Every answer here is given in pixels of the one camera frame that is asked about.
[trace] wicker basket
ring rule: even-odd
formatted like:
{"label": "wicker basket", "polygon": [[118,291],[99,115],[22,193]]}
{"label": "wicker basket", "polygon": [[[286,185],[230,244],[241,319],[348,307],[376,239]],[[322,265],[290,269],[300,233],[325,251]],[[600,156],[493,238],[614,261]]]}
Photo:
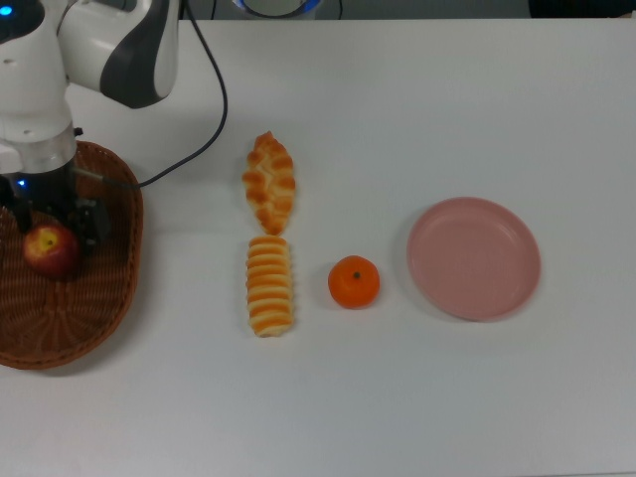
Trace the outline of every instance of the wicker basket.
{"label": "wicker basket", "polygon": [[[136,183],[126,164],[96,144],[80,142],[77,164],[119,181]],[[43,278],[22,257],[22,236],[0,210],[0,364],[42,370],[93,350],[119,325],[137,284],[143,229],[141,192],[78,177],[81,197],[103,198],[112,232],[69,282]],[[35,215],[34,223],[49,220]]]}

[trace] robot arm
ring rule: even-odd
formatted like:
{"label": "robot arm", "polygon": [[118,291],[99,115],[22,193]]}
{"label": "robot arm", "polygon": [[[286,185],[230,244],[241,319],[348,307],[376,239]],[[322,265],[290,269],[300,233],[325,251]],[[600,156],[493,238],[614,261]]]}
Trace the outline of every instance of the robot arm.
{"label": "robot arm", "polygon": [[[103,206],[88,206],[75,191],[67,84],[131,108],[168,95],[177,70],[178,3],[137,0],[123,12],[89,0],[0,0],[0,206],[22,232],[37,210],[85,244],[105,239]],[[91,224],[71,223],[79,208]]]}
{"label": "robot arm", "polygon": [[177,74],[178,3],[137,0],[131,12],[75,3],[59,32],[71,82],[133,108],[167,96]]}

